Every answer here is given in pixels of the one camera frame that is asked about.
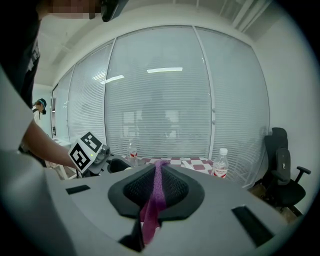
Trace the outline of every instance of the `checkered tablecloth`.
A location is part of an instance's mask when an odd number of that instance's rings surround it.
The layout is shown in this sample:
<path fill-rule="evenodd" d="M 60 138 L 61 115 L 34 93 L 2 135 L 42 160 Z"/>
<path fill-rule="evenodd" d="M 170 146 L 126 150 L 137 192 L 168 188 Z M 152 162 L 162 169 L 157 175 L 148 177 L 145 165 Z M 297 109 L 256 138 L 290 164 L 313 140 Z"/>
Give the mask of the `checkered tablecloth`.
<path fill-rule="evenodd" d="M 138 157 L 139 160 L 144 160 L 145 164 L 154 164 L 158 160 L 167 160 L 171 165 L 185 167 L 182 161 L 186 161 L 193 169 L 197 172 L 204 174 L 212 174 L 213 164 L 212 160 L 206 159 L 204 157 L 181 157 L 181 158 L 165 158 L 165 157 Z"/>

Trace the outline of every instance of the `black office chair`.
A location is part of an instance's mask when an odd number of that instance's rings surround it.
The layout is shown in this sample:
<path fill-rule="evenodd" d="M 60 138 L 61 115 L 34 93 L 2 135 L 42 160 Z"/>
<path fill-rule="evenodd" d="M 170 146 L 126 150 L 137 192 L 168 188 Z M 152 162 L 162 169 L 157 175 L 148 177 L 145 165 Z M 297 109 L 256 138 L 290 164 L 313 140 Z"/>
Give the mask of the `black office chair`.
<path fill-rule="evenodd" d="M 266 188 L 263 199 L 274 207 L 291 207 L 306 195 L 304 188 L 298 184 L 303 173 L 311 171 L 298 166 L 299 175 L 293 181 L 290 179 L 291 158 L 288 150 L 287 132 L 283 128 L 272 128 L 272 135 L 264 137 L 268 156 L 268 169 L 262 178 Z"/>

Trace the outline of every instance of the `bottle label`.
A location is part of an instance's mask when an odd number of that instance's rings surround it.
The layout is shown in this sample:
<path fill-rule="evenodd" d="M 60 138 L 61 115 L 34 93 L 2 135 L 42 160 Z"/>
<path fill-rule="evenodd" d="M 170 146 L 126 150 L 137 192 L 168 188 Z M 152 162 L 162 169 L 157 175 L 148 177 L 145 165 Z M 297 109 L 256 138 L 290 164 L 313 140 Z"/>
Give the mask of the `bottle label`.
<path fill-rule="evenodd" d="M 130 151 L 130 157 L 131 157 L 131 158 L 134 158 L 134 157 L 136 157 L 137 155 L 138 155 L 137 150 L 132 150 L 132 151 Z"/>
<path fill-rule="evenodd" d="M 213 176 L 217 176 L 217 177 L 225 179 L 226 175 L 227 175 L 227 171 L 228 171 L 228 169 L 213 168 Z"/>

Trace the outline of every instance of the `bottle cap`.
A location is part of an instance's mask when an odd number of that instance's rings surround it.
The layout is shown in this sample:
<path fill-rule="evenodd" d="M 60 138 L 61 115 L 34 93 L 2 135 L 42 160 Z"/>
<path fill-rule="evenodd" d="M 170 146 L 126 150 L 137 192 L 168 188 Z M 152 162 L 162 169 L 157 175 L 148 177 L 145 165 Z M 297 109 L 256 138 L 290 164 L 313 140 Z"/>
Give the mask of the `bottle cap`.
<path fill-rule="evenodd" d="M 220 154 L 220 155 L 223 155 L 223 156 L 226 156 L 226 155 L 228 154 L 228 149 L 226 149 L 226 148 L 220 148 L 219 154 Z"/>

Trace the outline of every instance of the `chair seat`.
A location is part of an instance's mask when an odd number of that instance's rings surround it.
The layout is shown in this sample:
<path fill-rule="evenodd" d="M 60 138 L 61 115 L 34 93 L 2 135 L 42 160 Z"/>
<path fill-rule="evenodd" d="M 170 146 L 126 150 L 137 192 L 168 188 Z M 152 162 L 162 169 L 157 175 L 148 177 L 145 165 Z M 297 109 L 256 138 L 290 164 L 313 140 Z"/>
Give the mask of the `chair seat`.
<path fill-rule="evenodd" d="M 287 207 L 297 204 L 305 197 L 306 191 L 291 179 L 287 185 L 277 185 L 272 190 L 272 195 L 278 206 Z"/>

